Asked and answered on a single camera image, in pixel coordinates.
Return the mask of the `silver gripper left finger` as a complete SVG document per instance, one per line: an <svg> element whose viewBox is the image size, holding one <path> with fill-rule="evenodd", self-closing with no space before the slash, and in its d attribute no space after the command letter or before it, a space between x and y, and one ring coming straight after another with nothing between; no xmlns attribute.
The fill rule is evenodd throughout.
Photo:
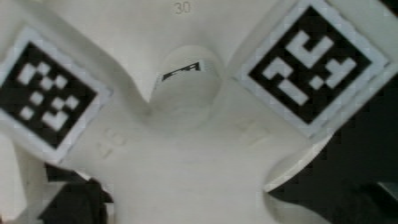
<svg viewBox="0 0 398 224"><path fill-rule="evenodd" d="M113 200L96 179L46 178L12 224L110 224Z"/></svg>

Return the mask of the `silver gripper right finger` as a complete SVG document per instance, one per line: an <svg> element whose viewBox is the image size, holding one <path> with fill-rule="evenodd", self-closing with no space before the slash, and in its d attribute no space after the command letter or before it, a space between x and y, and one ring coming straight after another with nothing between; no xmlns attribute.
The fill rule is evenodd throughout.
<svg viewBox="0 0 398 224"><path fill-rule="evenodd" d="M398 224L398 181L282 184L270 196L314 212L330 224Z"/></svg>

